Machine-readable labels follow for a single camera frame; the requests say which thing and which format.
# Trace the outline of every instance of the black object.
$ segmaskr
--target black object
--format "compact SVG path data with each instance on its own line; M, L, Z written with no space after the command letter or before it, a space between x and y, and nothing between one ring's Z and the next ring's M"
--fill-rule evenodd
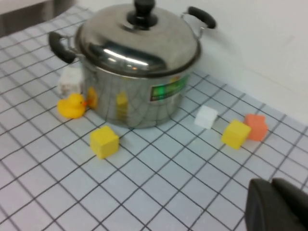
M308 195L283 179L252 179L245 221L247 231L307 231Z
M199 19L200 21L204 22L207 25L207 28L209 29L215 29L216 28L216 21L215 19L208 14L207 12L197 8L197 7L193 7L190 6L188 8L188 14L196 17L197 19Z
M51 51L62 61L71 64L76 59L76 54L68 51L61 43L64 37L56 32L50 32L48 36Z
M135 0L135 10L127 15L127 21L134 25L136 29L149 30L157 24L158 19L155 14L151 14L155 7L155 0Z

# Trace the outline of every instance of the white block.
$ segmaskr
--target white block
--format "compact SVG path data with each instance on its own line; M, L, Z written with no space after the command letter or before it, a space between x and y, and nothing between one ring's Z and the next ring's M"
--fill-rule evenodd
M194 124L206 129L211 129L217 116L218 111L203 105L198 111Z
M81 93L84 77L81 68L67 66L58 81L58 91L63 96Z

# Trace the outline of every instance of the orange toy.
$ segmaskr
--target orange toy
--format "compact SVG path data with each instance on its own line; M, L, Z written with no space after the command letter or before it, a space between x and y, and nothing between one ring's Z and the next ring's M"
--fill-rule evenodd
M244 123L249 127L251 127L251 132L248 136L248 139L253 141L263 140L269 129L267 124L265 123L264 115L261 116L261 115L248 114L245 117Z

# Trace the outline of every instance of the yellow cube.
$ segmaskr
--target yellow cube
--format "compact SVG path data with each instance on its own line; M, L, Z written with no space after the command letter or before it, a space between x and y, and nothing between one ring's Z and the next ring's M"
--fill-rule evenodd
M90 147L98 158L104 159L119 149L119 137L110 127L104 126L90 134Z
M234 149L239 149L247 139L250 131L251 128L246 124L238 120L233 120L226 127L222 134L221 141Z

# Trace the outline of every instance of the yellow rubber duck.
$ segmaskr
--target yellow rubber duck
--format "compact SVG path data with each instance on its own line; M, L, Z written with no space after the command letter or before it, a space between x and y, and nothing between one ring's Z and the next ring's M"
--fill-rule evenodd
M86 111L87 102L78 93L72 93L67 99L58 101L58 112L65 118L77 119L83 116Z

